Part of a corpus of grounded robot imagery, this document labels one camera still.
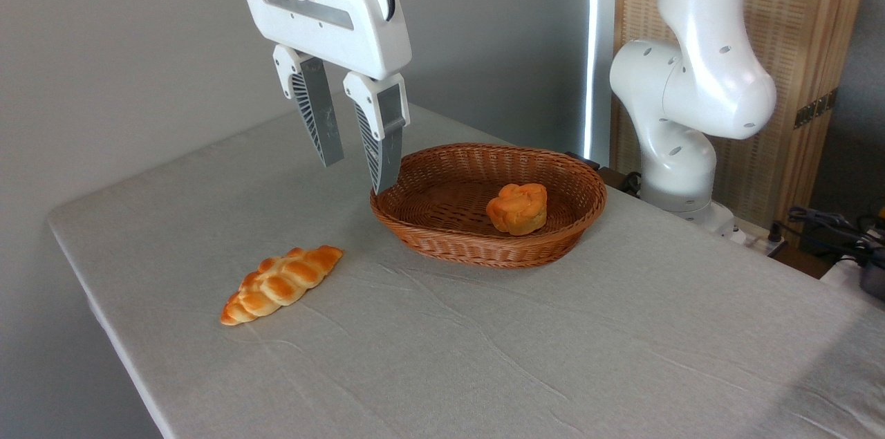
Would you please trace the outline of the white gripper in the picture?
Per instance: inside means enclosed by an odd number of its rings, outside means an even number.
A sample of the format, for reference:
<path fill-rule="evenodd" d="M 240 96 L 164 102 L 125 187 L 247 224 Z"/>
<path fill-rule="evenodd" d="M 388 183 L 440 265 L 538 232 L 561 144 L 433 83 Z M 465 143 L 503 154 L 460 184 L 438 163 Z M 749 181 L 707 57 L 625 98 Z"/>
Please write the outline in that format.
<path fill-rule="evenodd" d="M 257 30 L 277 43 L 272 57 L 279 85 L 296 102 L 323 166 L 344 158 L 325 60 L 351 71 L 342 83 L 355 106 L 373 193 L 394 186 L 402 130 L 410 124 L 404 78 L 395 74 L 412 58 L 402 8 L 396 7 L 392 20 L 386 20 L 386 0 L 247 3 Z"/>

